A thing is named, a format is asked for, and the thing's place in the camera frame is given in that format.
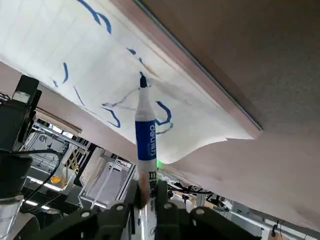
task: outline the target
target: white paper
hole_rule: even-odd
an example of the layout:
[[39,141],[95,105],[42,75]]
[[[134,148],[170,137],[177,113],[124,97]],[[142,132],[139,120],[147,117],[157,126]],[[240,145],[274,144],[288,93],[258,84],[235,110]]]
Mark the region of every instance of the white paper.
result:
[[228,138],[251,139],[107,0],[3,0],[0,29],[2,62],[133,143],[142,72],[151,85],[157,158],[163,163]]

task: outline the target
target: marker pen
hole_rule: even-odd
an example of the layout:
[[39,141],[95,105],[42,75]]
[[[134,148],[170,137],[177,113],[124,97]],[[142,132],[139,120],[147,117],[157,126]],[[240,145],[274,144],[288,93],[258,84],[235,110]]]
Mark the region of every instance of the marker pen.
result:
[[145,240],[152,238],[151,230],[157,224],[155,200],[158,183],[155,114],[149,101],[148,90],[147,79],[141,74],[139,102],[135,113],[135,136],[139,186],[142,198],[147,201],[140,212]]

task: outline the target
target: blue line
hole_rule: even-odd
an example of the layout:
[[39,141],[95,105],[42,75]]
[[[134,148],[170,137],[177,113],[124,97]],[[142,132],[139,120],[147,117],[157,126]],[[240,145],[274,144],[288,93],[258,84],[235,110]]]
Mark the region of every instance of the blue line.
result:
[[171,115],[171,111],[169,108],[167,108],[161,101],[155,101],[161,108],[163,108],[166,112],[166,120],[165,121],[158,121],[157,119],[155,119],[155,123],[158,125],[158,126],[161,126],[163,124],[168,124],[170,123],[170,120],[172,118],[172,115]]
[[135,109],[135,108],[128,107],[128,106],[120,106],[120,105],[118,105],[117,107],[118,107],[118,108],[121,108],[121,109],[127,109],[127,110],[130,110],[130,111],[136,111],[136,110],[137,110],[137,109]]
[[84,0],[77,0],[79,3],[81,3],[93,16],[94,20],[101,25],[101,22],[98,18],[97,12],[91,7],[89,6],[88,3],[86,3]]
[[78,99],[80,100],[80,102],[82,103],[82,105],[83,105],[83,106],[85,106],[84,102],[81,100],[81,97],[80,97],[80,95],[79,95],[79,93],[78,93],[78,91],[77,91],[76,87],[75,87],[75,86],[73,86],[73,88],[74,88],[74,90],[75,90],[76,95],[78,96]]
[[173,127],[174,127],[174,124],[173,124],[172,122],[170,122],[170,126],[169,126],[168,129],[163,130],[163,131],[156,132],[155,134],[156,134],[156,135],[165,134],[166,132],[168,132],[169,130],[171,130]]
[[69,78],[68,66],[65,62],[63,63],[63,68],[64,68],[64,80],[62,83],[64,84]]
[[96,13],[97,13],[97,14],[100,16],[100,18],[102,18],[102,20],[105,22],[105,26],[106,26],[107,32],[111,34],[111,24],[110,24],[110,22],[109,22],[109,19],[108,19],[105,15],[103,15],[102,13],[99,13],[99,12],[96,12]]
[[132,53],[132,55],[136,55],[137,54],[137,52],[136,52],[136,50],[134,50],[133,48],[126,48],[126,49],[128,49],[128,51],[130,52],[130,53]]
[[80,106],[80,105],[78,105],[79,107],[81,107],[81,108],[84,108],[85,110],[87,110],[87,111],[89,111],[90,113],[92,113],[92,114],[94,114],[94,115],[96,115],[96,116],[98,116],[99,117],[99,115],[97,115],[96,113],[94,113],[93,111],[90,111],[88,108],[86,108],[86,107],[83,107],[83,106]]
[[58,87],[58,83],[55,80],[53,80],[53,84],[56,88]]
[[112,117],[114,118],[114,120],[116,120],[117,125],[113,124],[113,123],[110,122],[110,121],[107,121],[107,122],[119,129],[119,128],[121,127],[121,123],[120,123],[119,119],[117,118],[117,116],[115,115],[114,111],[112,111],[111,109],[108,109],[108,108],[104,108],[104,107],[102,107],[102,108],[103,108],[104,110],[107,110],[107,111],[109,111],[109,112],[111,113],[111,115],[112,115]]
[[109,107],[109,108],[114,108],[116,107],[117,105],[119,104],[122,104],[126,99],[127,97],[129,97],[130,94],[132,94],[133,92],[137,91],[138,89],[133,89],[131,90],[130,92],[128,92],[120,101],[117,101],[115,103],[108,103],[108,102],[105,102],[102,104],[102,106],[104,107]]

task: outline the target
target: wooden edge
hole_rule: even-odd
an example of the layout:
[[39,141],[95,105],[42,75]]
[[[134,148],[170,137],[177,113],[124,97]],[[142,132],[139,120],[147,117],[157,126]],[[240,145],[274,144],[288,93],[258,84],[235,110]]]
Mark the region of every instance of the wooden edge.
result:
[[189,74],[247,133],[256,139],[262,130],[187,56],[132,0],[111,0],[167,56]]

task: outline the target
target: green light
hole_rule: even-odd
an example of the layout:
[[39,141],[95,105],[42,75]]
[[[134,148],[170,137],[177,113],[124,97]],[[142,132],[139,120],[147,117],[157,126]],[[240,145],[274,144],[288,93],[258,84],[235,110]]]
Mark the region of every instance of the green light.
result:
[[156,166],[158,167],[158,169],[163,169],[164,168],[164,164],[160,160],[156,161]]

